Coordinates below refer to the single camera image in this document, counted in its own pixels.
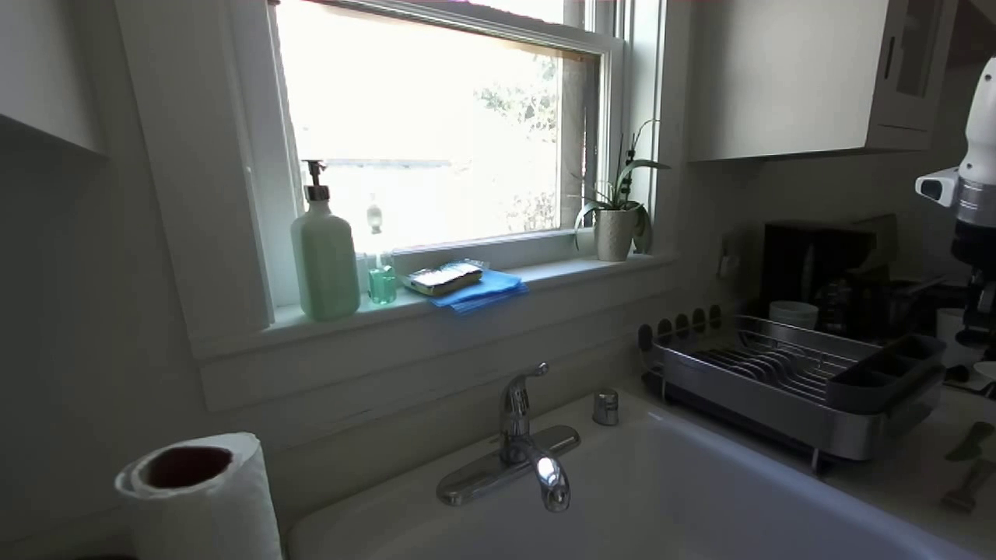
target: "dish drying rack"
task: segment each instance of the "dish drying rack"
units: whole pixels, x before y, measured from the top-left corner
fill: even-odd
[[[803,445],[811,471],[828,457],[872,459],[941,398],[934,339],[870,346],[762,318],[717,322],[643,346],[656,393]]]

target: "outdoor view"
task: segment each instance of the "outdoor view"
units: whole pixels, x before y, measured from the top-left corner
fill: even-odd
[[[357,249],[371,205],[393,249],[573,224],[583,143],[562,155],[562,84],[580,55],[304,0],[283,0],[277,26],[300,158],[327,162]]]

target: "potted plant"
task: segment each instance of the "potted plant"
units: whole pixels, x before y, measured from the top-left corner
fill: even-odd
[[[625,162],[608,193],[590,205],[594,213],[594,256],[603,261],[625,261],[636,238],[652,233],[652,213],[632,195],[632,170],[639,168],[665,168],[653,158],[636,158],[636,148],[625,148]]]

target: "green soap bottle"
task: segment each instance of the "green soap bottle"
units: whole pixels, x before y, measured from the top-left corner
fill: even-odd
[[[348,318],[361,309],[351,230],[329,210],[324,163],[307,158],[307,210],[293,222],[302,309],[311,320]]]

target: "small bottle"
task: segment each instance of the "small bottle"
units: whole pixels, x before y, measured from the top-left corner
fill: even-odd
[[[351,230],[329,210],[324,163],[307,158],[307,210],[293,222],[302,309],[311,320],[348,318],[361,306]]]
[[[400,295],[400,274],[386,258],[386,236],[383,236],[383,210],[379,205],[368,207],[368,222],[371,222],[371,252],[374,252],[374,263],[368,270],[368,295],[374,306],[389,306]]]

